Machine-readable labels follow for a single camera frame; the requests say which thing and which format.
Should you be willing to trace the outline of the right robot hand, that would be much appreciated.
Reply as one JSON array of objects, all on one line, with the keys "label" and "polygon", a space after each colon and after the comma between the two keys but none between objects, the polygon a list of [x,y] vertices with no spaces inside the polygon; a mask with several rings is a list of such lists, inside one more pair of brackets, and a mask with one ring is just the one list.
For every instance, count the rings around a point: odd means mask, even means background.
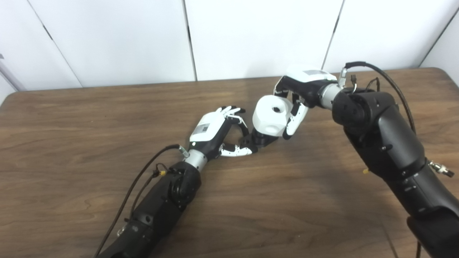
[{"label": "right robot hand", "polygon": [[292,109],[282,134],[290,139],[303,122],[309,109],[320,107],[332,109],[334,99],[341,92],[334,75],[323,70],[289,69],[274,86],[273,94],[287,98],[292,93]]}]

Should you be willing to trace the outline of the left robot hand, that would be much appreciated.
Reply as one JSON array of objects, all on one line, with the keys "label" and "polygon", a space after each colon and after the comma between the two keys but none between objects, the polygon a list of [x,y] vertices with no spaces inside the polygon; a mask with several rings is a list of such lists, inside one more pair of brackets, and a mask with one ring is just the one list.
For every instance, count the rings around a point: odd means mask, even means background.
[{"label": "left robot hand", "polygon": [[238,126],[244,137],[249,134],[247,124],[239,116],[245,109],[236,106],[222,106],[205,114],[189,138],[189,152],[200,152],[208,161],[223,157],[247,156],[255,153],[254,148],[226,144],[225,137],[233,125]]}]

